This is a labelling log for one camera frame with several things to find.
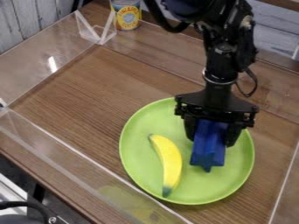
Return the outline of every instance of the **blue object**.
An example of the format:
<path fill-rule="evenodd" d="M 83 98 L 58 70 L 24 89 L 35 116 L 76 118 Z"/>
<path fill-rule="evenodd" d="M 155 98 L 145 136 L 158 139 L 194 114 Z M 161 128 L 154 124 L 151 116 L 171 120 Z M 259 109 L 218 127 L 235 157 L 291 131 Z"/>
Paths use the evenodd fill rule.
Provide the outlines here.
<path fill-rule="evenodd" d="M 191 165 L 199 165 L 206 172 L 211 172 L 213 166 L 225 165 L 227 128 L 229 124 L 225 122 L 213 122 L 205 119 L 198 121 Z"/>

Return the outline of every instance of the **wooden table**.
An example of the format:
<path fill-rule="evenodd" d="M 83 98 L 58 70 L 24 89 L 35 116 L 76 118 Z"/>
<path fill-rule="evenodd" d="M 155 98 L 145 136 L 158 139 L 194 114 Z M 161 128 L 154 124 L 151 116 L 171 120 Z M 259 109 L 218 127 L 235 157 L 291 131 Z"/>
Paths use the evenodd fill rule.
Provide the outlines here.
<path fill-rule="evenodd" d="M 92 3 L 83 13 L 98 24 L 108 11 Z M 198 39 L 174 36 L 143 24 L 136 31 L 119 33 L 104 47 L 92 47 L 12 109 L 131 181 L 118 155 L 120 131 L 130 116 L 146 104 L 203 89 L 199 73 L 205 60 Z M 261 86 L 251 101 L 262 108 L 257 127 L 250 130 L 257 147 L 255 168 L 245 186 L 219 202 L 205 206 L 163 202 L 194 223 L 267 223 L 277 203 L 299 136 L 299 77 L 261 61 L 253 70 Z M 246 77 L 241 81 L 250 86 Z M 55 154 L 47 147 L 40 150 L 60 166 L 71 163 L 66 151 Z M 20 145 L 11 143 L 2 153 L 92 222 L 127 223 L 76 181 Z M 87 165 L 76 172 L 91 184 L 99 181 Z"/>

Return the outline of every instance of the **green plate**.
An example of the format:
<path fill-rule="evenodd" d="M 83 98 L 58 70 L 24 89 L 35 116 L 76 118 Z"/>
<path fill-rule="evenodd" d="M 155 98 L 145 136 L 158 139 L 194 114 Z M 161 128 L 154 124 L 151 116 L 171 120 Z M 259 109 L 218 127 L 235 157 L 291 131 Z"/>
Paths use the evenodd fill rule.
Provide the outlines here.
<path fill-rule="evenodd" d="M 190 165 L 193 141 L 185 135 L 183 119 L 174 115 L 174 98 L 142 108 L 128 120 L 120 137 L 120 158 L 135 183 L 157 198 L 185 205 L 211 203 L 230 196 L 245 184 L 255 162 L 255 149 L 247 130 L 227 149 L 226 165 L 207 173 Z M 163 197 L 163 165 L 149 141 L 150 134 L 170 138 L 182 152 L 182 181 L 169 198 Z"/>

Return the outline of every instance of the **banana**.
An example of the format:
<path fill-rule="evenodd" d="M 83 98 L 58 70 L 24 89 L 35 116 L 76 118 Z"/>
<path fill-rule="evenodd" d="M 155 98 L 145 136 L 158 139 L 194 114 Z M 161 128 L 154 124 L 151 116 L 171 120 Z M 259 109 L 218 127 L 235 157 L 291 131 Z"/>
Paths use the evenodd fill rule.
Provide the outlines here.
<path fill-rule="evenodd" d="M 149 139 L 163 163 L 163 196 L 169 197 L 181 181 L 183 156 L 174 142 L 165 136 L 151 134 Z"/>

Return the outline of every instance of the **can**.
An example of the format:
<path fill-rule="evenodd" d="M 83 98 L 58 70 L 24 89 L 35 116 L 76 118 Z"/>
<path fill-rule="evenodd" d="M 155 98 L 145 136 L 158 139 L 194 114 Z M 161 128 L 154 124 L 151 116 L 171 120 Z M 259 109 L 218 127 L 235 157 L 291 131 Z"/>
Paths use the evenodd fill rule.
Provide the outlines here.
<path fill-rule="evenodd" d="M 141 25 L 141 0 L 112 0 L 111 8 L 116 12 L 116 28 L 122 31 L 134 30 Z"/>

